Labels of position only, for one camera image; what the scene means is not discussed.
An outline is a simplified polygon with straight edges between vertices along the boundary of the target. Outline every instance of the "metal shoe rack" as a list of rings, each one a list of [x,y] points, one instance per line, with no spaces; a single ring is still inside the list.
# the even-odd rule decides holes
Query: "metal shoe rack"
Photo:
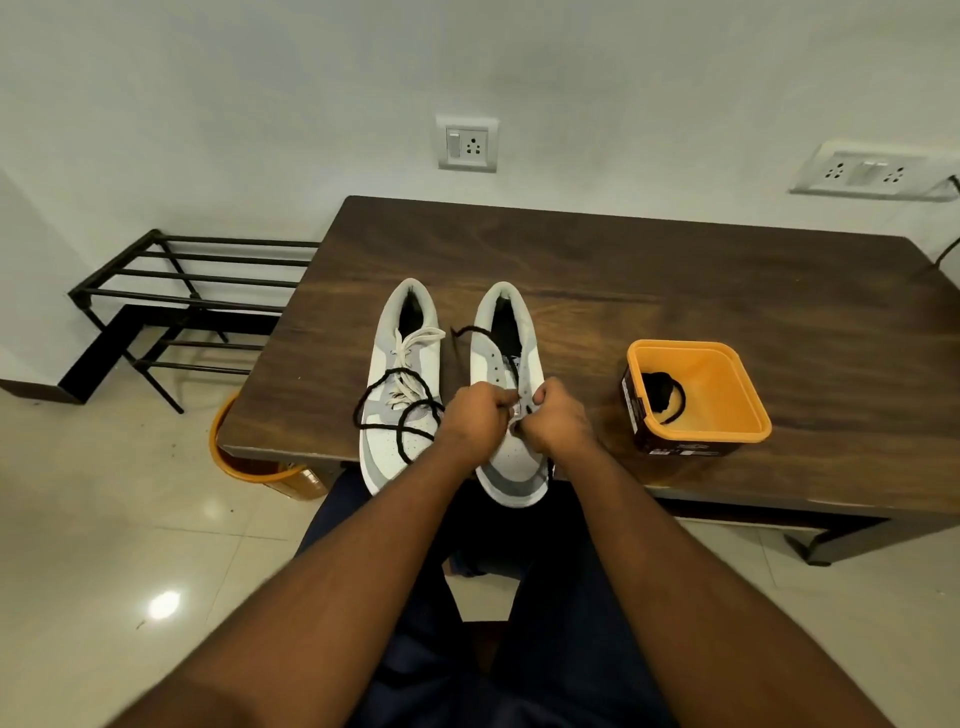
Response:
[[[216,252],[185,252],[177,250],[179,247],[177,246],[178,243],[202,243],[207,246],[212,246],[212,250]],[[297,259],[259,255],[226,255],[231,247],[235,246],[256,246],[265,249],[309,249],[312,257],[312,252],[319,247],[319,243],[293,240],[256,240],[249,238],[168,235],[159,230],[149,231],[120,255],[86,278],[68,293],[73,303],[93,322],[94,326],[101,331],[97,341],[91,345],[84,355],[86,362],[84,363],[84,358],[82,357],[82,360],[74,367],[74,369],[78,369],[79,367],[79,369],[82,370],[75,377],[83,380],[78,388],[84,390],[84,392],[79,394],[78,398],[86,401],[86,398],[92,394],[93,389],[95,389],[103,377],[106,376],[109,368],[116,363],[118,356],[123,356],[127,359],[143,378],[150,382],[151,386],[169,402],[170,406],[181,414],[183,413],[183,408],[154,376],[151,375],[150,370],[154,367],[183,369],[192,372],[210,372],[214,374],[248,375],[251,371],[249,369],[182,364],[179,362],[160,360],[169,347],[246,352],[258,352],[263,349],[263,345],[258,344],[232,343],[227,334],[252,333],[269,336],[271,332],[273,332],[274,326],[279,320],[279,314],[283,312],[284,306],[211,300],[202,296],[194,283],[232,283],[237,285],[269,286],[272,288],[296,288],[297,283],[290,280],[192,274],[184,270],[182,263],[184,261],[197,260],[216,263],[305,268],[310,264],[310,257]],[[171,272],[163,272],[128,268],[131,263],[140,258],[161,258],[168,260],[173,270]],[[102,287],[114,277],[181,280],[188,295],[166,296]],[[93,297],[95,296],[133,301],[163,302],[167,304],[179,303],[182,304],[182,306],[128,303],[121,308],[109,323],[105,324],[91,307]],[[137,358],[128,351],[128,346],[144,326],[166,326],[167,329],[146,354]],[[199,342],[179,339],[180,334],[187,329],[214,331],[217,333],[220,341]],[[91,377],[92,380],[94,380],[92,387],[90,386]]]

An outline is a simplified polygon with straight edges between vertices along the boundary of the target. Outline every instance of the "orange container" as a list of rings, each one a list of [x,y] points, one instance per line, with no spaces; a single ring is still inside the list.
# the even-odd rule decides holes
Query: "orange container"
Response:
[[[326,486],[304,465],[284,465],[271,460],[234,457],[217,445],[220,427],[239,395],[239,392],[234,392],[224,402],[217,416],[213,418],[213,424],[210,425],[210,437],[207,443],[210,447],[210,456],[217,467],[237,480],[266,485],[295,500],[313,500],[325,496]]]
[[[643,374],[667,372],[686,394],[684,413],[669,425],[660,420],[677,408],[653,411]],[[726,455],[759,443],[772,429],[747,370],[736,352],[713,341],[640,339],[627,349],[621,382],[636,445],[651,455]]]

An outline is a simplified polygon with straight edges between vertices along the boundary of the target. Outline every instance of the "electrical socket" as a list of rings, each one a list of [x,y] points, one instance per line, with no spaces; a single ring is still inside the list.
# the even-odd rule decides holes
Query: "electrical socket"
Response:
[[[438,115],[434,147],[440,168],[495,172],[499,127],[488,117]]]
[[[915,147],[832,141],[801,169],[791,192],[875,200],[948,202],[958,197],[949,176],[960,154]]]

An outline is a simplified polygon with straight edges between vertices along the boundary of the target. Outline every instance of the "wood grain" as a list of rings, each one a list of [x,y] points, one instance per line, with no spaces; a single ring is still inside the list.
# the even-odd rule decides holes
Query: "wood grain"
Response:
[[[404,278],[441,325],[498,280],[523,293],[548,375],[646,482],[718,502],[960,515],[960,292],[904,238],[350,197],[243,392],[221,447],[357,458],[383,302]],[[644,457],[618,380],[638,338],[729,344],[773,421],[726,458]],[[444,341],[445,397],[468,339]]]

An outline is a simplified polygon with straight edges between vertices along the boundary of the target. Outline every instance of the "forearm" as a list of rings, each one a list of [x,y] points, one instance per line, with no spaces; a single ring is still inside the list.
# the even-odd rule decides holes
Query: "forearm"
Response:
[[[342,725],[468,472],[455,449],[427,449],[264,585],[117,725],[166,725],[161,713],[170,725],[213,718],[231,727]],[[171,712],[184,701],[182,712]]]
[[[584,445],[561,465],[683,726],[890,725],[800,627],[690,537],[598,445]]]

